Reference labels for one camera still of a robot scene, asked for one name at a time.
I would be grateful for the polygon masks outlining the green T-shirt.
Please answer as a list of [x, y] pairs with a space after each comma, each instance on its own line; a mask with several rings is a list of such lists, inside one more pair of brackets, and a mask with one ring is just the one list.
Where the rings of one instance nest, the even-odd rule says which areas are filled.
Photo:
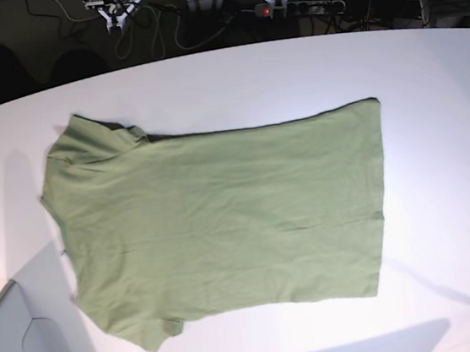
[[228, 311], [377, 294], [381, 104], [181, 136], [72, 117], [41, 201], [75, 303], [146, 351]]

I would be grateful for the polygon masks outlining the black power strip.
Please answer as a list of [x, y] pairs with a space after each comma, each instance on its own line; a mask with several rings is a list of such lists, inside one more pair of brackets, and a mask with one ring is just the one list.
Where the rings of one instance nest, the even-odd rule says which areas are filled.
[[293, 18], [323, 15], [343, 14], [346, 9], [343, 0], [315, 0], [292, 1], [281, 5], [268, 3], [258, 4], [254, 8], [254, 14], [260, 18]]

